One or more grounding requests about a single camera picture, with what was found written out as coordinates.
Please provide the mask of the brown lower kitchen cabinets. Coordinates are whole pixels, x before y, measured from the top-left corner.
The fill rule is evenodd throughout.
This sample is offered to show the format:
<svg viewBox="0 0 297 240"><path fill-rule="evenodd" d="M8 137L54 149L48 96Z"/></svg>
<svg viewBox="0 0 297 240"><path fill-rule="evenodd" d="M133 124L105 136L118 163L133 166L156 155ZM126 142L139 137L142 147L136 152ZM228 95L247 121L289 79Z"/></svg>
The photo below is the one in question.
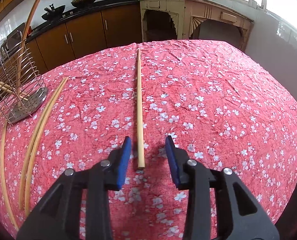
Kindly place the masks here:
<svg viewBox="0 0 297 240"><path fill-rule="evenodd" d="M29 35L22 56L22 77L30 64L44 74L67 62L142 41L140 3L109 4L80 12Z"/></svg>

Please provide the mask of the pink floral tablecloth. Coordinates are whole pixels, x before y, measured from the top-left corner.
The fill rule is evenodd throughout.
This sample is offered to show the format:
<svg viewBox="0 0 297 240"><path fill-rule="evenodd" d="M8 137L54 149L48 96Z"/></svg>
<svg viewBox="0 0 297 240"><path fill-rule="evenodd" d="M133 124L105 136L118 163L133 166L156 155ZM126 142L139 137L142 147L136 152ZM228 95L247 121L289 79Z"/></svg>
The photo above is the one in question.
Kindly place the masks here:
<svg viewBox="0 0 297 240"><path fill-rule="evenodd" d="M250 57L221 41L183 40L105 49L44 74L50 92L69 77L38 146L34 207L67 168L91 168L137 142L136 57L141 50L146 166L130 156L110 192L115 239L181 239L188 193L171 180L165 138L206 167L230 167L272 221L297 182L297 102Z"/></svg>

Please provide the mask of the chopstick leaning right in holder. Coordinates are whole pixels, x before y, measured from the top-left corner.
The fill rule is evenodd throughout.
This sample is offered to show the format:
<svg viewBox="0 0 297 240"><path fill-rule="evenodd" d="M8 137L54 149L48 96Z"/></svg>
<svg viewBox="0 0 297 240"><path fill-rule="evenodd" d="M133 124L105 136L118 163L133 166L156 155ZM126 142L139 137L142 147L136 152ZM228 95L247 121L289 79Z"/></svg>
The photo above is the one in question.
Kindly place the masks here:
<svg viewBox="0 0 297 240"><path fill-rule="evenodd" d="M11 86L7 85L6 83L2 82L1 80L0 80L0 89L2 89L3 91L5 91L9 94L17 95ZM24 94L24 95L20 94L18 96L20 97L20 99L24 99L26 101L28 101L28 99L29 99L28 94Z"/></svg>

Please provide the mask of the chopstick leaning in holder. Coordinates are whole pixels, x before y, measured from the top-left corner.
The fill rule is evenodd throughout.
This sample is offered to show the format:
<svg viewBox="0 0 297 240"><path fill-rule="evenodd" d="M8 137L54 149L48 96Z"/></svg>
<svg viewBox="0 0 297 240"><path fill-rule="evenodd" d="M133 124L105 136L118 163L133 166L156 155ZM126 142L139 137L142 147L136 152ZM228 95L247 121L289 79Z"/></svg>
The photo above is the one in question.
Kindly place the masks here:
<svg viewBox="0 0 297 240"><path fill-rule="evenodd" d="M22 95L21 94L22 57L24 55L24 51L26 50L25 43L26 43L26 40L27 40L29 27L31 25L31 21L33 19L33 16L35 14L35 11L36 11L40 1L41 0L35 0L32 8L30 10L29 16L28 16L27 21L25 23L22 39L21 39L21 42L20 42L20 51L18 52L17 70L16 70L16 74L17 74L16 75L16 96L18 98L17 106L19 107L19 109L24 109L24 104L22 102L22 99L20 99L20 96Z"/></svg>
<svg viewBox="0 0 297 240"><path fill-rule="evenodd" d="M2 82L1 80L0 80L0 89L2 89L3 91L5 91L9 94L17 95L11 86L7 85L6 83ZM24 95L20 94L18 96L20 97L20 99L24 99L26 101L28 101L28 99L29 99L28 94L24 94Z"/></svg>

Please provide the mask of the black wok left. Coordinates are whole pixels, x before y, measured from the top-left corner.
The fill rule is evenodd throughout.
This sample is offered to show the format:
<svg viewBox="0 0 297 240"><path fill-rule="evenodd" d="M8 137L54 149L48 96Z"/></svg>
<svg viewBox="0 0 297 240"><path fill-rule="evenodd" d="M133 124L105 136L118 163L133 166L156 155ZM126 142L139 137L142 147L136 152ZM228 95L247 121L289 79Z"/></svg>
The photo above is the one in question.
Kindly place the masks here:
<svg viewBox="0 0 297 240"><path fill-rule="evenodd" d="M46 12L41 17L45 21L52 22L54 20L58 20L62 17L62 14L65 10L65 5L61 5L59 7L54 7L53 4L51 4L48 8L44 8L44 11Z"/></svg>

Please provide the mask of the cream wooden side table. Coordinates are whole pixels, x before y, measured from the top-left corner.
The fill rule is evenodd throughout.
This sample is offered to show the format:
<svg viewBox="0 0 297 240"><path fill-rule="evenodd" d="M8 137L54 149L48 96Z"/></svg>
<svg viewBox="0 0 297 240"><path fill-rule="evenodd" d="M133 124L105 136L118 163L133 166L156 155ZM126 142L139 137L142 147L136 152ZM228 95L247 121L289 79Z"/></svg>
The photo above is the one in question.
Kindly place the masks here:
<svg viewBox="0 0 297 240"><path fill-rule="evenodd" d="M166 12L174 23L177 39L189 39L205 21L214 20L238 28L240 51L245 51L254 21L240 12L211 0L139 0L142 24L142 41L148 42L147 19L149 10Z"/></svg>

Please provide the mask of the dark wok right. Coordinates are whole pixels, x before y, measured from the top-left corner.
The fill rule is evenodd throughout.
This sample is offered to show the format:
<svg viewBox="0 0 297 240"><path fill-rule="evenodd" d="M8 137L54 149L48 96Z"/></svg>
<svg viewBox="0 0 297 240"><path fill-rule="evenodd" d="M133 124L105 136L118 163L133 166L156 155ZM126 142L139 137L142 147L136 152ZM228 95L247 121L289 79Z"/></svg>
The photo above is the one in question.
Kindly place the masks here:
<svg viewBox="0 0 297 240"><path fill-rule="evenodd" d="M75 8L84 8L91 6L96 0L72 0L71 5Z"/></svg>

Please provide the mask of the chopstick leaning left in holder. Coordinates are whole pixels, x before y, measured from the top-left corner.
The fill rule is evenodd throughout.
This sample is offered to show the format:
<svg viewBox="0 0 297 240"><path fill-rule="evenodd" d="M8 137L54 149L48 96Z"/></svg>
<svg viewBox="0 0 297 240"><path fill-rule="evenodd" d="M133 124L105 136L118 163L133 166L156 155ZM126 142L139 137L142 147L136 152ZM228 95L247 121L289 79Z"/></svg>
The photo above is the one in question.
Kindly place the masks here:
<svg viewBox="0 0 297 240"><path fill-rule="evenodd" d="M16 74L17 74L16 75L16 96L18 98L17 106L19 107L19 109L24 109L24 104L22 102L22 99L20 99L20 96L22 95L21 94L22 57L24 55L24 51L26 50L25 43L26 43L26 40L27 40L29 27L31 25L31 21L33 19L33 16L35 14L35 11L36 11L40 1L41 0L35 0L32 8L30 10L29 16L28 16L27 21L25 23L22 39L21 39L21 42L20 42L20 51L18 52L17 70L16 70Z"/></svg>

